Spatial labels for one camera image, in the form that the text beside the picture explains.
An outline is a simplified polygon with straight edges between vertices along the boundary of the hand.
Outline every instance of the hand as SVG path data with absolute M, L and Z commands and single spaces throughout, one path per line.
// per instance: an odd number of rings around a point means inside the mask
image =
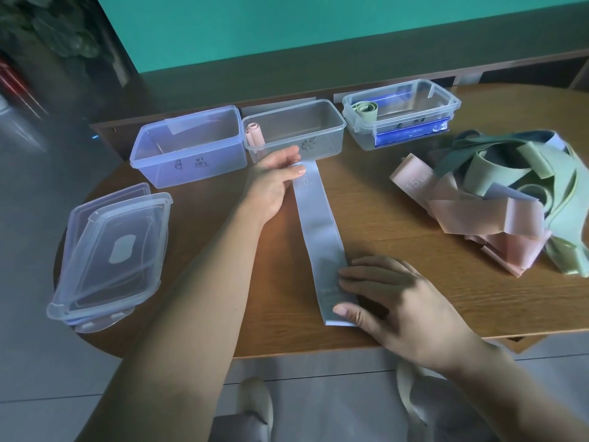
M 282 206 L 284 193 L 291 181 L 305 173 L 302 164 L 289 167 L 299 161 L 298 146 L 293 145 L 266 155 L 250 170 L 242 204 L 259 215 L 262 226 Z
M 342 289 L 379 302 L 389 314 L 381 320 L 350 303 L 337 304 L 333 311 L 417 365 L 445 375 L 484 345 L 452 304 L 407 262 L 370 256 L 352 260 L 339 275 Z

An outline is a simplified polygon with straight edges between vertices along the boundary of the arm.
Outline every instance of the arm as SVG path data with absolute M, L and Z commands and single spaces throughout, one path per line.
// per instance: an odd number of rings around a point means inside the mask
M 301 176 L 296 146 L 262 159 L 222 229 L 124 358 L 78 442 L 202 441 L 237 344 L 258 238 Z
M 340 270 L 340 285 L 389 309 L 380 320 L 355 304 L 334 312 L 401 357 L 444 375 L 505 442 L 581 442 L 589 428 L 550 398 L 501 349 L 482 341 L 407 262 L 375 256 Z

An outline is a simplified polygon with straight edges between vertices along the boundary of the wall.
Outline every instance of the wall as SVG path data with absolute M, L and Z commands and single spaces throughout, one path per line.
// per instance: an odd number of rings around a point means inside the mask
M 139 72 L 581 1 L 99 0 Z

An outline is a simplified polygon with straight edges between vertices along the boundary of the round wooden table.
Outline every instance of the round wooden table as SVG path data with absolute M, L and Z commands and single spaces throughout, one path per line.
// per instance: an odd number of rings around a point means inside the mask
M 347 257 L 390 254 L 408 260 L 484 338 L 589 329 L 589 279 L 559 273 L 545 255 L 516 278 L 483 254 L 480 245 L 444 234 L 389 179 L 402 156 L 423 155 L 447 144 L 454 132 L 471 128 L 487 134 L 556 130 L 587 164 L 589 94 L 499 84 L 458 87 L 455 94 L 462 107 L 450 134 L 366 152 L 346 132 L 342 152 L 318 161 Z M 219 230 L 240 197 L 246 174 L 244 169 L 164 189 L 174 203 L 159 290 L 112 327 L 80 336 L 102 351 L 123 356 L 178 275 Z M 87 201 L 142 181 L 138 170 L 123 163 Z M 56 255 L 55 279 L 62 248 Z M 323 325 L 290 189 L 260 237 L 235 357 L 374 345 L 359 329 Z

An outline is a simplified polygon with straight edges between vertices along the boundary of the pile of resistance bands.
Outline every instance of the pile of resistance bands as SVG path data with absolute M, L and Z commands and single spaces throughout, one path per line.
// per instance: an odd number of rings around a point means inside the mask
M 435 169 L 410 154 L 391 180 L 444 232 L 482 244 L 518 277 L 542 249 L 563 273 L 589 276 L 589 170 L 556 132 L 469 130 L 428 158 Z

